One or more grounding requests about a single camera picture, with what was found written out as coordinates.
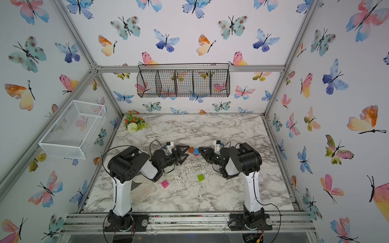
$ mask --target butterfly wallpaper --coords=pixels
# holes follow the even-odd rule
[[[310,2],[299,1],[297,13],[303,15]],[[323,2],[280,88],[272,93],[278,101],[268,113],[268,124],[289,175],[295,175],[292,189],[310,212],[318,238],[385,242],[389,112],[384,107],[389,84],[382,81],[389,74],[383,60],[389,2]],[[299,129],[298,136],[293,128]]]

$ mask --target teal butterfly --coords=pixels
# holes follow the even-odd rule
[[[247,21],[247,16],[239,17],[235,21],[234,16],[232,16],[232,19],[230,17],[228,18],[230,19],[230,22],[226,20],[220,20],[217,23],[221,28],[220,34],[225,40],[228,39],[231,32],[233,32],[232,34],[235,33],[237,36],[241,36],[243,34],[243,31],[245,30],[245,26],[243,25],[243,23]]]
[[[107,132],[105,131],[105,129],[101,129],[99,135],[98,135],[98,139],[96,139],[95,141],[95,144],[100,144],[100,146],[103,146],[104,145],[104,137],[107,135]]]
[[[14,63],[20,63],[22,64],[22,68],[27,71],[33,71],[34,73],[38,72],[38,67],[35,64],[39,61],[46,61],[46,54],[43,52],[43,49],[40,47],[37,47],[37,40],[34,36],[30,36],[26,40],[25,47],[23,48],[22,45],[18,42],[19,46],[15,46],[16,48],[21,49],[23,52],[16,51],[11,53],[8,56],[8,60]]]

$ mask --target orange butterfly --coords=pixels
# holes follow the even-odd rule
[[[102,35],[98,36],[98,41],[100,44],[104,47],[101,52],[104,53],[106,56],[112,55],[112,53],[115,53],[115,46],[117,41],[112,45],[112,43],[104,38]]]
[[[320,125],[314,121],[316,119],[313,114],[312,107],[309,107],[308,117],[304,117],[305,123],[308,123],[308,131],[312,131],[312,128],[319,129]]]
[[[202,56],[209,52],[209,49],[211,49],[216,40],[211,44],[209,40],[203,34],[201,34],[201,36],[198,38],[198,42],[200,43],[201,47],[199,47],[196,51],[199,56]]]
[[[34,107],[35,97],[32,94],[30,87],[30,80],[27,80],[28,90],[23,86],[14,84],[4,84],[5,90],[11,97],[15,97],[20,100],[20,109],[32,110]]]
[[[350,117],[349,123],[347,124],[347,127],[350,130],[353,131],[360,131],[362,133],[368,133],[368,132],[380,132],[380,133],[386,133],[386,130],[375,130],[375,124],[377,123],[377,117],[378,117],[378,106],[377,105],[371,105],[369,107],[366,107],[363,109],[362,114],[359,115],[360,119],[356,117]]]

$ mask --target blue butterfly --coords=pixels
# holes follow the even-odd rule
[[[144,107],[146,107],[146,109],[149,111],[149,112],[152,112],[153,110],[158,110],[160,111],[161,110],[161,106],[160,106],[160,102],[155,102],[153,104],[143,104]]]
[[[309,167],[309,164],[308,164],[308,159],[307,159],[307,150],[305,149],[305,146],[304,146],[304,149],[303,149],[303,153],[301,154],[300,152],[297,154],[297,157],[298,157],[298,159],[299,160],[301,160],[300,161],[300,163],[301,163],[301,165],[300,165],[300,170],[302,171],[302,172],[304,172],[305,171],[305,169],[307,169],[307,171],[309,171],[309,173],[311,173],[311,174],[313,174],[312,173],[312,170],[311,170],[311,167]]]
[[[116,117],[115,120],[109,122],[114,128],[119,124],[119,117]]]
[[[271,36],[271,34],[270,35],[267,34],[267,36],[266,36],[261,29],[258,29],[257,33],[258,33],[257,39],[259,41],[254,43],[253,47],[255,49],[262,47],[263,52],[267,52],[270,49],[269,45],[273,45],[280,40],[280,37],[269,38],[269,36]]]
[[[165,37],[161,34],[161,32],[157,31],[156,29],[154,29],[154,33],[155,33],[155,38],[159,40],[159,42],[155,45],[161,50],[163,50],[163,48],[166,47],[166,50],[168,52],[173,52],[174,47],[172,47],[172,45],[176,45],[180,41],[179,37],[168,39],[169,35],[165,34],[166,36]]]
[[[286,157],[286,154],[285,154],[284,140],[283,140],[283,139],[281,140],[281,144],[278,145],[278,148],[280,149],[280,152],[281,152],[282,157],[283,157],[285,160],[287,160],[288,158]]]
[[[305,13],[307,12],[306,10],[309,7],[309,5],[311,4],[312,0],[304,0],[304,1],[305,1],[305,3],[302,3],[302,4],[297,6],[297,10],[296,10],[297,13],[302,13],[303,11],[305,11]]]
[[[82,189],[79,189],[77,195],[72,197],[69,202],[76,203],[78,201],[78,207],[81,205],[82,198],[86,194],[86,189],[88,189],[88,180],[84,181],[84,185],[82,186]]]
[[[100,144],[100,146],[103,146],[104,145],[104,137],[107,135],[107,132],[105,129],[101,129],[99,135],[98,135],[98,138],[96,139],[95,141],[95,144]]]
[[[81,1],[80,0],[67,0],[67,1],[71,3],[71,4],[67,5],[67,8],[69,9],[69,11],[72,14],[76,14],[77,12],[79,12],[80,15],[82,13],[87,19],[93,18],[93,15],[91,14],[91,12],[89,12],[87,10],[87,9],[89,9],[91,4],[93,3],[93,0],[81,0]]]
[[[220,110],[228,110],[230,108],[229,104],[231,104],[231,101],[224,102],[224,103],[219,102],[219,103],[220,104],[212,104],[216,112],[219,112]]]
[[[324,74],[323,75],[323,83],[328,84],[326,88],[327,94],[333,94],[334,93],[334,87],[337,90],[346,90],[349,88],[349,85],[343,82],[342,80],[338,79],[338,77],[344,75],[338,74],[338,59],[335,59],[334,64],[332,64],[332,67],[329,68],[330,74]]]
[[[22,64],[22,68],[24,68],[27,71],[33,71],[34,73],[38,72],[37,60],[39,61],[46,61],[46,54],[43,52],[43,49],[40,47],[37,47],[37,40],[34,36],[30,36],[27,38],[25,43],[25,48],[21,46],[21,44],[18,42],[19,46],[15,46],[16,48],[21,49],[23,52],[16,51],[11,53],[8,56],[8,60],[14,63],[20,63]]]
[[[185,113],[187,113],[186,111],[180,111],[180,110],[176,110],[176,109],[173,109],[173,108],[170,108],[170,110],[174,114],[185,114]]]
[[[272,95],[270,94],[270,92],[269,91],[267,91],[267,90],[265,90],[265,97],[262,97],[262,100],[269,100],[271,97],[272,97]]]
[[[336,35],[335,34],[326,35],[327,30],[325,29],[323,30],[324,34],[321,37],[321,39],[319,39],[321,36],[321,31],[320,30],[315,31],[315,39],[312,41],[311,53],[313,53],[315,50],[319,50],[319,55],[323,56],[326,53],[326,51],[328,51],[328,47],[329,47],[328,43],[332,43],[336,39]]]
[[[189,13],[194,7],[192,14],[193,12],[195,12],[197,18],[199,19],[204,17],[204,12],[201,9],[211,2],[211,0],[186,0],[186,1],[188,3],[182,5],[182,8],[184,9],[183,10],[184,13]]]
[[[242,107],[238,107],[238,111],[239,113],[253,113],[254,111],[253,110],[244,110]]]
[[[80,61],[80,56],[76,54],[76,52],[78,52],[78,49],[75,44],[69,47],[69,43],[64,46],[60,43],[55,42],[54,45],[60,50],[61,53],[65,53],[65,62],[71,63],[72,58],[74,58],[75,61]]]
[[[118,96],[116,97],[117,101],[125,101],[127,103],[132,103],[132,101],[130,100],[132,97],[134,97],[133,95],[126,95],[126,94],[120,94],[118,92],[115,92],[114,93]]]

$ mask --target pink butterfly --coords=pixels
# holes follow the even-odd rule
[[[284,94],[284,98],[281,100],[282,106],[286,107],[286,110],[288,110],[288,105],[292,101],[292,98],[289,98],[286,100],[286,94]]]
[[[293,138],[293,134],[300,135],[300,131],[295,127],[297,121],[294,122],[294,114],[289,117],[289,121],[286,122],[286,128],[289,128],[289,137]]]
[[[323,178],[320,178],[321,185],[324,187],[324,190],[328,193],[328,195],[332,198],[332,203],[335,204],[336,201],[332,195],[337,196],[344,196],[344,192],[342,189],[339,188],[333,188],[332,189],[332,176],[329,174],[326,174],[326,176]]]
[[[39,187],[42,187],[44,190],[34,194],[28,201],[33,202],[35,205],[38,205],[42,201],[43,207],[50,207],[53,202],[54,193],[62,191],[62,182],[57,182],[57,175],[53,171],[47,181],[47,186],[45,187],[42,183]]]
[[[255,89],[247,89],[247,86],[245,86],[244,89],[242,89],[240,86],[237,86],[235,91],[237,92],[234,95],[235,99],[239,97],[243,97],[244,100],[247,100],[248,98],[250,98],[249,94],[252,94],[255,91]]]

